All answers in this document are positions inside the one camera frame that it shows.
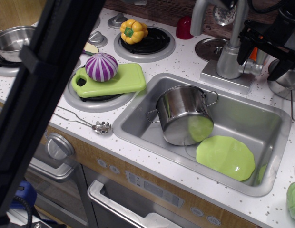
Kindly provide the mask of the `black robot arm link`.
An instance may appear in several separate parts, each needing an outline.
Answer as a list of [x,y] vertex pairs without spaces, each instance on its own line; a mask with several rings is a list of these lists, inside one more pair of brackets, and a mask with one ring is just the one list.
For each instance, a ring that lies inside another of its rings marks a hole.
[[102,0],[49,0],[0,114],[0,224],[52,117]]

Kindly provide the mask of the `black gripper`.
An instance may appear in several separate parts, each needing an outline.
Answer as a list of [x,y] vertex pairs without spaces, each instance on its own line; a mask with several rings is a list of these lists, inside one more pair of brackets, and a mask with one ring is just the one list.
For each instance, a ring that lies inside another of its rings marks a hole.
[[295,68],[295,0],[283,0],[272,24],[246,20],[239,33],[241,45],[237,62],[243,65],[254,47],[277,58],[269,68],[268,81],[276,81],[289,69]]

